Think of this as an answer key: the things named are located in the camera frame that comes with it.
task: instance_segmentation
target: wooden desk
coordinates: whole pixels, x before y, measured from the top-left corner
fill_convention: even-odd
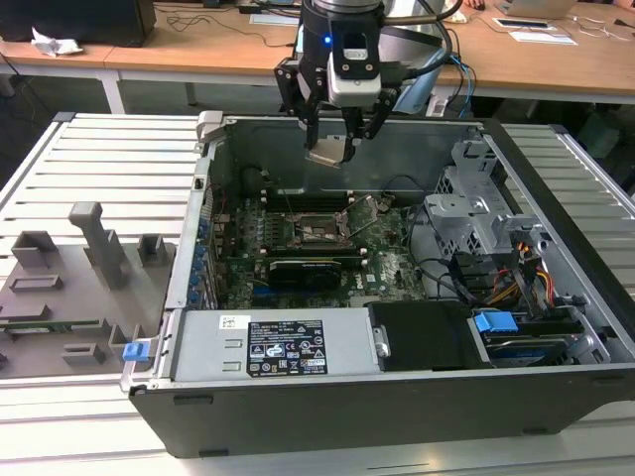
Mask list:
[[[166,10],[179,10],[177,4],[157,4]],[[248,74],[272,76],[273,69],[292,48],[271,48],[268,45],[288,45],[296,39],[295,27],[250,25],[249,15],[237,10],[209,13],[200,10],[202,20],[178,32],[185,24],[168,24],[169,18],[194,18],[198,13],[163,13],[157,11],[155,31],[143,49],[114,48],[105,60],[110,69],[151,71],[204,72],[213,74]]]
[[[107,45],[81,45],[83,53],[57,58],[40,53],[30,43],[9,43],[0,41],[0,52],[12,65],[30,64],[42,66],[95,67],[104,69],[106,57],[114,50]]]
[[[578,46],[520,43],[492,22],[503,17],[492,0],[465,25],[452,25],[458,33],[463,61],[478,75],[476,94],[495,97],[554,99],[587,102],[635,102],[635,38],[632,29],[613,25],[616,18],[635,25],[635,14],[610,5],[579,3],[571,13],[606,22],[609,32],[622,42],[606,37],[594,38],[581,33],[569,19],[552,21],[558,27],[553,34],[571,35]],[[447,66],[440,74],[435,95],[449,97],[456,88],[458,72]]]
[[[635,14],[613,6],[578,4],[573,8],[575,14],[604,20],[609,31],[631,41],[593,38],[581,33],[573,21],[563,19],[553,23],[562,28],[560,33],[570,32],[578,46],[541,45],[518,43],[507,34],[490,30],[483,22],[501,30],[491,18],[502,14],[492,0],[486,2],[484,12],[463,7],[463,12],[472,16],[470,23],[451,25],[459,35],[463,60],[478,74],[476,95],[635,104],[635,38],[631,29],[613,25],[616,18],[635,25]],[[222,27],[212,18],[245,33],[261,34],[270,45],[292,43],[296,28],[250,25],[249,17],[235,10],[211,13],[193,5],[157,6],[189,10],[179,12],[183,18],[196,17],[198,12],[206,17],[177,32],[168,24],[168,17],[177,14],[158,11],[156,30],[142,49],[88,46],[83,55],[52,59],[29,44],[0,43],[0,48],[23,74],[99,79],[113,113],[125,112],[119,91],[122,79],[184,82],[189,86],[189,97],[193,96],[192,84],[197,82],[276,84],[273,67],[291,53],[291,48],[268,48],[260,37]],[[5,72],[12,71],[0,62],[0,73]],[[456,69],[445,67],[431,110],[453,94],[458,82]]]

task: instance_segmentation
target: blue latch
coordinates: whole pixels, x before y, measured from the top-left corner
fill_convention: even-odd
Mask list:
[[[150,342],[130,342],[123,348],[124,362],[148,362]]]
[[[511,312],[484,311],[474,318],[479,332],[517,332],[518,324]]]

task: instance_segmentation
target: white paper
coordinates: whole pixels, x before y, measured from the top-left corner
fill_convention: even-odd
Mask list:
[[[57,55],[72,55],[83,52],[75,40],[56,40],[42,35],[35,28],[31,30],[33,32],[31,45],[36,47],[40,53],[56,57]]]
[[[275,25],[277,27],[297,27],[300,23],[299,18],[283,17],[281,15],[270,15],[263,13],[254,13],[249,17],[249,23],[252,25]]]
[[[224,314],[220,317],[218,328],[220,330],[246,329],[251,322],[251,315]]]
[[[444,12],[452,8],[455,3],[456,0],[445,0]],[[457,10],[456,13],[454,13],[451,17],[446,18],[444,21],[449,23],[467,23],[467,17],[463,14],[463,12]]]
[[[574,40],[565,36],[550,35],[548,33],[537,32],[510,32],[509,34],[514,37],[514,40],[516,40],[517,42],[577,46],[577,43]]]

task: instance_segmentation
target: circuit board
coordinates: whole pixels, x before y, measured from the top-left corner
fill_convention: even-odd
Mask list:
[[[245,199],[229,212],[229,221],[235,225],[224,227],[222,239],[216,237],[216,259],[224,273],[220,306],[226,309],[362,307],[375,300],[425,298],[424,286],[417,280],[406,247],[407,224],[401,209],[377,213],[375,197],[367,195],[342,211],[292,215],[269,212],[260,202]],[[230,249],[219,247],[221,243],[230,243]],[[320,246],[338,253],[364,248],[367,254],[362,266],[343,266],[336,290],[274,292],[267,283],[267,258],[261,250],[263,246],[284,248],[291,254],[287,259],[294,259],[296,245],[305,259]],[[345,259],[361,262],[355,256],[337,259],[343,263]]]

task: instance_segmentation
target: power supply label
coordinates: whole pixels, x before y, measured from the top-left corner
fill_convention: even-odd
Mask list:
[[[250,322],[247,352],[251,377],[327,373],[321,320]]]

